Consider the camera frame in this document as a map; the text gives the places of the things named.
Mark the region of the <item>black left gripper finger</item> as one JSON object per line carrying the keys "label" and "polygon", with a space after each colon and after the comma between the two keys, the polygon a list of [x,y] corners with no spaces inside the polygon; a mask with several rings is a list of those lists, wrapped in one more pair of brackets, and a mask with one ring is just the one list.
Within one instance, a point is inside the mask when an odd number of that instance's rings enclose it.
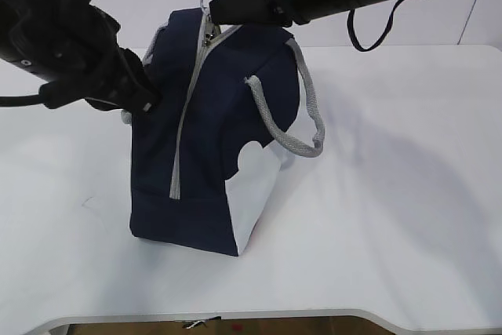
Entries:
{"label": "black left gripper finger", "polygon": [[161,93],[148,78],[140,58],[129,49],[118,49],[118,105],[133,114],[151,113],[161,100]]}
{"label": "black left gripper finger", "polygon": [[89,104],[91,107],[95,108],[98,111],[122,110],[122,107],[119,104],[115,104],[107,100],[86,97],[85,101],[87,104]]}

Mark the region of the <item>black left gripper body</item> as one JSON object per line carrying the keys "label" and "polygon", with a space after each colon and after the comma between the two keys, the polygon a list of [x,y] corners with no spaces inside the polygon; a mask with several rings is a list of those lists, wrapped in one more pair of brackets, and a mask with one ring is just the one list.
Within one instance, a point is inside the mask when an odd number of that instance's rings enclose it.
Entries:
{"label": "black left gripper body", "polygon": [[118,29],[87,1],[11,0],[11,64],[44,80],[12,106],[57,109],[86,97],[118,104]]}

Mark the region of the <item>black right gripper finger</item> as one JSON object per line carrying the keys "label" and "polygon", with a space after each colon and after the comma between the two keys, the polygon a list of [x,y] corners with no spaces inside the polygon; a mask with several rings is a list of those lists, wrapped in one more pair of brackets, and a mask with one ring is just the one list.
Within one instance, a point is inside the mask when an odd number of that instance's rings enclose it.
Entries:
{"label": "black right gripper finger", "polygon": [[290,27],[282,0],[212,0],[209,11],[215,24]]}

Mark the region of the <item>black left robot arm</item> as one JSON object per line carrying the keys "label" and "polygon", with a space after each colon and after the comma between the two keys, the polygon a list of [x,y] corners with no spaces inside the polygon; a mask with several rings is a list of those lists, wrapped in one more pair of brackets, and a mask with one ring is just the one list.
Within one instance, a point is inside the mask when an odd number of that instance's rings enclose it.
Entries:
{"label": "black left robot arm", "polygon": [[1,0],[1,59],[44,80],[35,95],[2,97],[2,107],[155,108],[161,94],[141,59],[119,46],[120,24],[91,1]]}

